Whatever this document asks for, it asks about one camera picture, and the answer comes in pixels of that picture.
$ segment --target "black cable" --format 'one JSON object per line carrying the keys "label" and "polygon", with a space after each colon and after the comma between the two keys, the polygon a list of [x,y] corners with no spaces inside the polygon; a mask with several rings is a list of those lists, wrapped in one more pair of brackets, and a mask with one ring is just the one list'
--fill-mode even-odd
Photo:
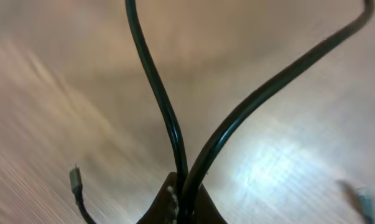
{"label": "black cable", "polygon": [[82,180],[81,180],[81,173],[80,169],[75,167],[70,171],[70,182],[71,182],[71,190],[75,197],[75,203],[78,206],[80,213],[87,224],[96,224],[93,221],[92,217],[89,215],[88,211],[83,204],[83,196],[82,196]]}
{"label": "black cable", "polygon": [[152,91],[160,107],[162,116],[164,117],[165,125],[167,127],[170,143],[174,150],[174,157],[177,171],[177,192],[178,195],[182,193],[182,188],[188,174],[187,159],[185,146],[183,143],[182,132],[180,130],[177,118],[175,116],[172,105],[170,104],[167,92],[161,82],[161,78],[154,65],[154,61],[144,40],[143,31],[137,16],[135,0],[125,0],[126,14],[131,28],[133,40],[139,53],[144,71],[146,71]]}
{"label": "black cable", "polygon": [[187,176],[179,203],[179,218],[193,212],[195,197],[205,174],[215,160],[215,157],[221,151],[221,148],[238,126],[271,96],[297,78],[348,37],[359,31],[371,18],[374,8],[375,4],[373,0],[364,0],[364,12],[356,20],[320,42],[294,63],[265,82],[265,84],[252,92],[229,114],[206,142]]}

